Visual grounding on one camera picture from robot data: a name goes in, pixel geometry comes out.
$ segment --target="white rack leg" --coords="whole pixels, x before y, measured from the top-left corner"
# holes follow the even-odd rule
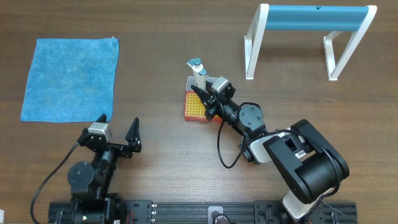
[[[244,61],[247,80],[254,79],[254,69],[256,68],[257,58],[260,52],[262,36],[266,30],[268,11],[268,4],[260,4],[250,24],[249,30],[244,36]]]
[[[343,70],[344,66],[347,64],[355,48],[358,46],[363,35],[367,31],[369,25],[372,23],[374,15],[376,14],[377,11],[377,7],[368,6],[368,8],[369,8],[368,14],[366,15],[365,19],[362,21],[362,24],[359,27],[359,29],[356,32],[353,32],[353,34],[351,35],[347,47],[345,48],[343,55],[341,56],[337,65],[335,65],[335,55],[333,53],[332,40],[336,36],[338,36],[341,32],[333,31],[329,35],[323,38],[329,81],[337,81],[337,78],[340,75],[341,71]]]

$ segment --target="wooden table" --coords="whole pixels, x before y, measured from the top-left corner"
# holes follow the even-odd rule
[[[257,166],[240,159],[231,170],[222,167],[216,153],[218,124],[184,121],[184,89],[191,74],[185,62],[200,57],[211,76],[231,81],[235,102],[262,106],[269,130],[306,118],[335,146],[351,175],[329,201],[357,202],[361,224],[396,223],[398,2],[300,2],[378,6],[337,82],[327,79],[322,42],[327,32],[267,32],[255,80],[244,79],[243,36],[260,3],[1,1],[0,208],[6,222],[31,222],[29,207],[38,186],[90,125],[19,121],[36,38],[113,36],[120,43],[113,142],[124,143],[138,116],[142,152],[119,161],[112,192],[156,202],[253,202],[287,193],[273,163]],[[335,54],[342,54],[348,37],[335,40]],[[238,153],[239,140],[225,127],[221,150],[227,163]],[[90,150],[79,147],[49,180],[35,204],[41,222],[47,220],[49,202],[70,199],[70,166],[92,158]]]

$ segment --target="blue cap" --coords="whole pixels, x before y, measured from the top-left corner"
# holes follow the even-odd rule
[[[195,59],[193,59],[193,64],[194,64],[194,65],[200,65],[200,64],[201,64],[200,58],[195,58]]]

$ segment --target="blue and white rack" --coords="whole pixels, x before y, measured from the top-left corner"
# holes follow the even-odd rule
[[[329,81],[336,81],[348,59],[372,23],[376,6],[270,6],[260,4],[244,36],[246,79],[254,79],[254,69],[265,30],[330,30],[323,38]],[[332,40],[342,32],[352,32],[343,55],[335,63]]]

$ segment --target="white bracket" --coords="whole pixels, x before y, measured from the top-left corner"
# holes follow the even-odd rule
[[[365,19],[362,21],[359,29],[351,35],[351,38],[348,41],[347,47],[345,48],[343,55],[338,61],[337,65],[335,64],[335,55],[333,53],[333,45],[331,41],[341,34],[340,31],[333,31],[329,35],[323,38],[323,45],[325,46],[325,57],[326,57],[326,67],[328,68],[328,78],[329,81],[337,81],[338,76],[343,70],[344,66],[346,66],[348,59],[353,54],[356,46],[358,46],[361,41],[363,35],[367,31],[368,27],[372,23],[374,15],[376,14],[377,7],[376,6],[368,6],[368,14]]]
[[[362,21],[359,29],[353,32],[343,55],[341,56],[337,65],[335,64],[335,55],[333,53],[332,40],[341,32],[333,31],[323,38],[323,45],[325,46],[326,67],[328,70],[329,81],[336,81],[347,61],[353,54],[355,48],[358,46],[363,35],[367,31],[369,25],[372,23],[374,15],[376,14],[376,6],[368,6],[368,14]],[[258,55],[260,52],[262,37],[264,35],[267,18],[269,12],[268,4],[260,4],[253,20],[250,24],[247,34],[244,36],[244,59],[246,69],[246,79],[254,79],[254,69],[256,68]]]

